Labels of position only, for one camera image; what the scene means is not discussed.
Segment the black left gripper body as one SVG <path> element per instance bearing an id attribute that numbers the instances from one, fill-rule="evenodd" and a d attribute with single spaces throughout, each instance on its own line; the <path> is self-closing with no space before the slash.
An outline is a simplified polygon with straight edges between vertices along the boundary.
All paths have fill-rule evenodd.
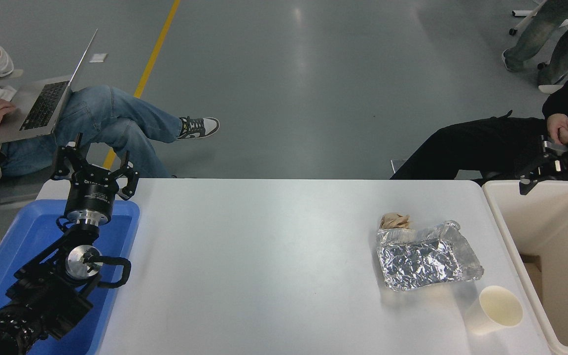
<path id="1" fill-rule="evenodd" d="M 79 215 L 84 211 L 112 215 L 119 191 L 117 178 L 124 172 L 124 168 L 111 172 L 95 165 L 73 165 L 65 215 Z"/>

